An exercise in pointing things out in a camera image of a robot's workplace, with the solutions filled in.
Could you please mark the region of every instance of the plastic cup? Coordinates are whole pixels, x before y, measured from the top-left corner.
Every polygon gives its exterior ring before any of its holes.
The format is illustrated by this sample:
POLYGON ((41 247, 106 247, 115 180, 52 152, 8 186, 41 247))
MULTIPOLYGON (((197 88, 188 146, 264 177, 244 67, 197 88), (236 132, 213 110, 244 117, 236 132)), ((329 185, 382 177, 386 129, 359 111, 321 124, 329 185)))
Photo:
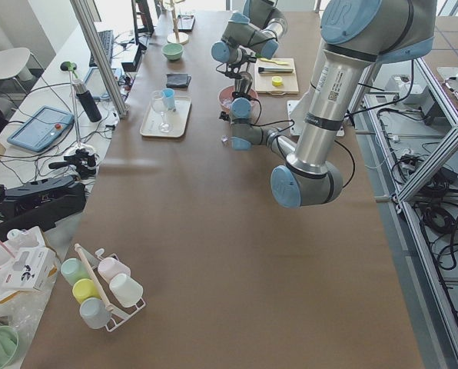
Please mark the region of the plastic cup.
POLYGON ((130 268, 115 258, 104 258, 98 265, 98 273, 109 283, 117 274, 130 275, 130 268))
POLYGON ((76 258, 65 260, 60 267, 60 273, 71 286, 81 279, 89 278, 82 261, 76 258))
POLYGON ((88 298, 100 298, 94 282, 87 278, 75 282, 72 294, 79 304, 82 304, 88 298))
POLYGON ((88 298, 79 308, 79 314, 92 329, 103 328, 111 319, 111 312, 106 310, 105 303, 98 298, 88 298))
POLYGON ((174 100, 174 90, 172 88, 165 88, 164 92, 164 105, 168 110, 176 110, 176 102, 174 100))
POLYGON ((137 304, 144 293, 144 288, 124 273, 117 274, 111 280, 109 289, 124 308, 137 304))
POLYGON ((13 248, 33 248, 38 246, 38 239, 35 234, 27 231, 21 231, 19 229, 11 229, 7 233, 8 244, 13 248))

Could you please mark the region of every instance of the pink straw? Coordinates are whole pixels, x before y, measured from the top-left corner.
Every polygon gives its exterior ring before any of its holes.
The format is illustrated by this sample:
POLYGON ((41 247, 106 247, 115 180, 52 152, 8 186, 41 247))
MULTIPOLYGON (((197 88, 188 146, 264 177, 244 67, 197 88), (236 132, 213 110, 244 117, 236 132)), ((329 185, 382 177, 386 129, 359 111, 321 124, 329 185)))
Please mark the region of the pink straw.
POLYGON ((12 251, 9 250, 7 246, 5 246, 5 244, 2 241, 0 241, 0 245, 4 248, 4 250, 8 252, 9 255, 12 256, 13 259, 15 259, 15 255, 12 253, 12 251))

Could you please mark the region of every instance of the wooden cutting board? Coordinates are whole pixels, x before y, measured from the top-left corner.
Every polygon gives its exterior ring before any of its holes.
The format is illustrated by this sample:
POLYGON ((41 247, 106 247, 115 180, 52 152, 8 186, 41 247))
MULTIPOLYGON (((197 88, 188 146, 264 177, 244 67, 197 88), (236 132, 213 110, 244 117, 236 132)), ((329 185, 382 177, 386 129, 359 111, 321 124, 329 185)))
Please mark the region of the wooden cutting board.
POLYGON ((287 62, 289 65, 277 65, 260 59, 254 64, 254 89, 259 94, 286 95, 298 94, 299 86, 297 85, 296 67, 293 58, 275 58, 279 62, 287 62), (292 68, 292 73, 258 73, 259 67, 265 68, 292 68), (283 84, 281 86, 272 85, 272 77, 279 75, 282 77, 283 84))

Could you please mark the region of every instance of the brown table surface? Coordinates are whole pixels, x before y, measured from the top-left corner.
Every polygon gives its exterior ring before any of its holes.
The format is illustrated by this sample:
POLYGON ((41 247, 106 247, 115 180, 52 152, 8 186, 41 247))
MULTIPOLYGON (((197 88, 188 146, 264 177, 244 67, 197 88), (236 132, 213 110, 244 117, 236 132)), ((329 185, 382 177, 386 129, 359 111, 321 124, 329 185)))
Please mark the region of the brown table surface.
MULTIPOLYGON (((341 140, 357 160, 350 186, 331 204, 294 210, 270 192, 282 160, 221 144, 229 128, 217 93, 231 81, 210 49, 229 16, 197 12, 176 62, 160 52, 170 23, 156 28, 75 237, 116 252, 148 306, 111 334, 94 331, 59 278, 23 368, 423 367, 353 131, 341 140), (178 92, 192 98, 186 134, 144 139, 150 93, 173 71, 193 78, 178 92)), ((287 19, 277 56, 295 58, 304 92, 319 18, 287 19)), ((261 123, 286 118, 286 100, 262 97, 261 123)), ((330 159, 347 179, 346 152, 336 145, 330 159)))

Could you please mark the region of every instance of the white box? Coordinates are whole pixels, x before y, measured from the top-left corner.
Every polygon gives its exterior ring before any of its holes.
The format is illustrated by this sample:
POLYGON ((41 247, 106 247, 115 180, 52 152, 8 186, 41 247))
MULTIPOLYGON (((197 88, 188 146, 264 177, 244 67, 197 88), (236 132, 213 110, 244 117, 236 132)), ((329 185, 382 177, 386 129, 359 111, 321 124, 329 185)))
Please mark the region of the white box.
POLYGON ((40 291, 54 262, 55 252, 49 248, 20 248, 2 287, 15 291, 40 291))

